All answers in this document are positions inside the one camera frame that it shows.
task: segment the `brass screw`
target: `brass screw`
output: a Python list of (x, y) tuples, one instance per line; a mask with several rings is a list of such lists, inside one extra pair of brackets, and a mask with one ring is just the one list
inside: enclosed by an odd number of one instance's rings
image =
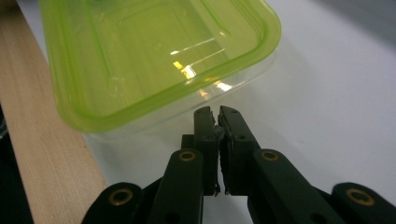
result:
[(273, 151), (268, 151), (268, 150), (264, 150), (262, 152), (262, 157), (267, 160), (267, 161), (277, 161), (279, 160), (279, 156), (273, 152)]
[(350, 200), (360, 205), (373, 206), (375, 203), (373, 197), (361, 189), (347, 189), (346, 195)]
[(108, 202), (115, 206), (120, 206), (131, 201), (134, 197), (130, 189), (116, 189), (108, 197)]
[(178, 154), (181, 161), (193, 161), (195, 160), (195, 154), (191, 151), (183, 151)]

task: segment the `container lid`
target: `container lid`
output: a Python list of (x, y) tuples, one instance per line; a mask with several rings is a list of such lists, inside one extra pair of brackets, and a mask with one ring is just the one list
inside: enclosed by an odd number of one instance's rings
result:
[(102, 132), (216, 83), (276, 48), (262, 0), (40, 0), (58, 111)]

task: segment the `screw hole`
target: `screw hole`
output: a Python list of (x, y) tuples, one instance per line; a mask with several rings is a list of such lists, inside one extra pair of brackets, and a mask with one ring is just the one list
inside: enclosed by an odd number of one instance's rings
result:
[(318, 223), (318, 224), (327, 223), (326, 217), (321, 215), (321, 214), (319, 214), (319, 213), (312, 213), (310, 215), (310, 217), (311, 217), (311, 220), (314, 221), (315, 223)]
[(178, 155), (178, 157), (182, 161), (193, 161), (195, 159), (195, 154), (190, 151), (183, 151)]
[(364, 206), (372, 206), (375, 201), (372, 196), (360, 189), (348, 189), (346, 195), (355, 203)]
[(277, 161), (279, 160), (279, 157), (275, 152), (272, 151), (263, 151), (262, 152), (262, 157), (266, 159), (267, 161)]
[(165, 217), (166, 224), (177, 224), (180, 222), (180, 215), (177, 213), (168, 213)]
[(131, 201), (133, 196), (130, 189), (116, 189), (110, 194), (108, 201), (112, 205), (119, 206)]

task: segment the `green plastic container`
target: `green plastic container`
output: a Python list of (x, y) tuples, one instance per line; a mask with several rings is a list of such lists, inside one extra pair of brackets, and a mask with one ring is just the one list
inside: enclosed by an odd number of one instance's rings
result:
[(224, 78), (263, 61), (280, 38), (278, 17), (261, 0), (39, 3), (59, 113), (85, 133), (192, 93), (205, 101), (226, 92), (244, 80)]

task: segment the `transparent plastic container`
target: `transparent plastic container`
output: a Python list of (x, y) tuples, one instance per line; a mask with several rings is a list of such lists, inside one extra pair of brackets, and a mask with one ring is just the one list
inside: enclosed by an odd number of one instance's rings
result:
[(85, 133), (109, 183), (128, 178), (142, 139), (261, 75), (280, 38), (262, 0), (39, 4), (59, 114)]

